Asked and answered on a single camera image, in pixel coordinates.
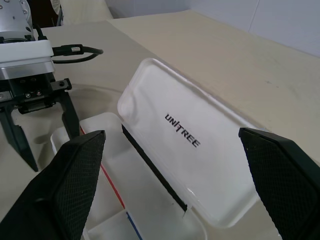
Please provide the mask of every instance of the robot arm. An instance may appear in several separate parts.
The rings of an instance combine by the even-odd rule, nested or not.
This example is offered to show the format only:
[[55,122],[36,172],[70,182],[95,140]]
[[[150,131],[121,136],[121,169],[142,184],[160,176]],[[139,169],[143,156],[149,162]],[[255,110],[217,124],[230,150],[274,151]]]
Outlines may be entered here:
[[[103,51],[82,45],[52,48],[41,29],[38,26],[35,28],[38,40],[34,37],[30,7],[26,0],[0,0],[0,122],[8,143],[34,171],[38,171],[24,131],[12,120],[12,111],[27,114],[60,103],[62,121],[69,138],[79,136],[79,119],[66,92],[72,89],[71,82],[69,79],[55,80],[54,63],[80,63],[97,57]],[[84,53],[92,55],[74,60],[51,59]]]

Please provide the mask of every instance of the black rubber seal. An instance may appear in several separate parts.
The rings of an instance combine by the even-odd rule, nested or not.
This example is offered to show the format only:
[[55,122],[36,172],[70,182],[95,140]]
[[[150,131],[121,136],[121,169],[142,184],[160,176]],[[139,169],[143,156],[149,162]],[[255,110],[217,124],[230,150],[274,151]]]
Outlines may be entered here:
[[161,174],[161,172],[153,164],[151,159],[147,156],[145,151],[139,146],[139,144],[136,142],[136,140],[131,136],[131,134],[128,132],[128,130],[123,125],[122,125],[122,131],[123,131],[123,134],[125,135],[125,137],[129,140],[129,142],[132,144],[132,146],[138,152],[138,154],[142,157],[142,159],[145,161],[145,163],[152,170],[154,175],[159,179],[159,181],[162,183],[162,185],[168,191],[168,193],[173,197],[173,199],[183,209],[183,211],[186,212],[188,209],[187,205],[184,203],[184,201],[182,201],[182,199],[178,196],[178,194],[175,192],[175,190],[170,186],[170,184],[165,179],[165,177]]

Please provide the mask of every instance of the beige table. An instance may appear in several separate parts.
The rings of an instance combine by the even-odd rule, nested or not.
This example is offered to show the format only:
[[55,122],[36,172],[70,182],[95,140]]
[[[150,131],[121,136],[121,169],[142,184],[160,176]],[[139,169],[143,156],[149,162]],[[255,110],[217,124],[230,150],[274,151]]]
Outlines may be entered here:
[[[108,22],[44,31],[53,46],[81,43],[105,51],[89,62],[56,66],[57,80],[70,78],[73,83],[71,97],[80,119],[117,113],[117,101],[139,63],[158,55],[237,112],[295,140],[320,159],[315,142],[320,133],[318,58],[191,11],[110,22],[153,53]],[[45,167],[53,156],[50,135],[62,126],[59,107],[14,118],[24,127],[40,167]],[[35,175],[3,137],[1,143],[0,219]],[[7,179],[10,187],[4,183]],[[261,202],[234,227],[207,225],[207,230],[209,240],[280,239]]]

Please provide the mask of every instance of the unitree logo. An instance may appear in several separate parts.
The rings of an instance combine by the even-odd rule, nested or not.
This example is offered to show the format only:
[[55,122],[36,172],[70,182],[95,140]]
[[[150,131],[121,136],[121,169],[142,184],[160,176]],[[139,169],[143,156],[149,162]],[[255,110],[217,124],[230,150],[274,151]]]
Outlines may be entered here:
[[174,119],[172,116],[170,116],[170,114],[167,114],[165,119],[172,124],[177,133],[184,136],[195,148],[199,147],[200,142],[181,125],[180,121]]

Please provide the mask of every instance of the clear plastic lid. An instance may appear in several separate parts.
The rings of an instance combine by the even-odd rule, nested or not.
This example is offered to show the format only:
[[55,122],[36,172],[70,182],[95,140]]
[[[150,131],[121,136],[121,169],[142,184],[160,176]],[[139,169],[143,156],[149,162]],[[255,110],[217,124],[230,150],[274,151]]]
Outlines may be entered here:
[[259,199],[240,127],[254,125],[163,63],[145,59],[118,102],[123,125],[180,198],[212,226]]

